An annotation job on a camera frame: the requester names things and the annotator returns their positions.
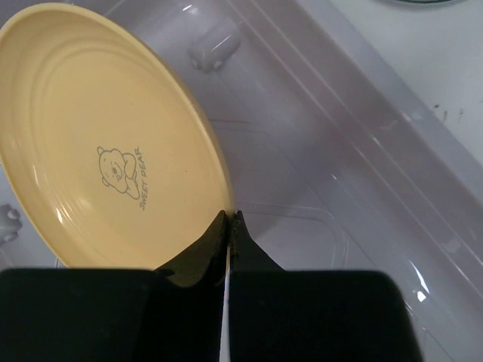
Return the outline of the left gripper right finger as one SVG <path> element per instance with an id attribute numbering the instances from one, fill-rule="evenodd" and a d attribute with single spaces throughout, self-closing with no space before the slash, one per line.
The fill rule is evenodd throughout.
<path id="1" fill-rule="evenodd" d="M 250 236 L 230 235 L 233 361 L 420 361 L 403 296 L 379 271 L 286 271 Z"/>

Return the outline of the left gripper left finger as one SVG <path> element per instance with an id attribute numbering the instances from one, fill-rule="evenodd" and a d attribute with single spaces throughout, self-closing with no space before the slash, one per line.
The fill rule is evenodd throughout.
<path id="1" fill-rule="evenodd" d="M 3 361 L 216 361 L 228 219 L 155 270 L 11 268 L 1 274 Z"/>

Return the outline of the yellow bear plate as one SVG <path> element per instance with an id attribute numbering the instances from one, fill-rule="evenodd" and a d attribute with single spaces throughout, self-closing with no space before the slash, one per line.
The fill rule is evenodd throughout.
<path id="1" fill-rule="evenodd" d="M 31 7 L 2 27 L 1 159 L 69 267 L 158 268 L 234 209 L 189 91 L 129 32 L 81 8 Z"/>

